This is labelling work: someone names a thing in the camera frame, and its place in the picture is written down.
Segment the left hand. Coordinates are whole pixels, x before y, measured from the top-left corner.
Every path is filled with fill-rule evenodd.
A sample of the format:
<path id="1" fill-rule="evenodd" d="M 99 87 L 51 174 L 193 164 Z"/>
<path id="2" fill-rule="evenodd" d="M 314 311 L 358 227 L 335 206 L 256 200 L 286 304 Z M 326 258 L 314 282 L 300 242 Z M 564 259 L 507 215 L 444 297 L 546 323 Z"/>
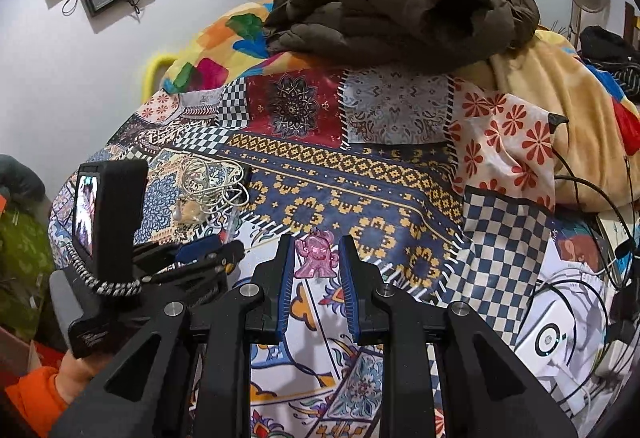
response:
<path id="1" fill-rule="evenodd" d="M 54 380 L 55 389 L 64 402 L 71 404 L 112 358 L 111 354 L 75 358 L 70 350 L 66 351 Z"/>

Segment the orange sleeve forearm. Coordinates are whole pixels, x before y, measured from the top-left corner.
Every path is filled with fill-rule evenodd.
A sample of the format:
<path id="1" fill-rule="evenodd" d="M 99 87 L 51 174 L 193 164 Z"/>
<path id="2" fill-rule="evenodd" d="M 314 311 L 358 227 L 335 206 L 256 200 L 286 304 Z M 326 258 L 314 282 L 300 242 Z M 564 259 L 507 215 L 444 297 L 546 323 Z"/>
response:
<path id="1" fill-rule="evenodd" d="M 68 408 L 56 387 L 57 379 L 57 369 L 42 366 L 3 391 L 11 408 L 17 410 L 38 437 L 49 436 L 53 425 Z"/>

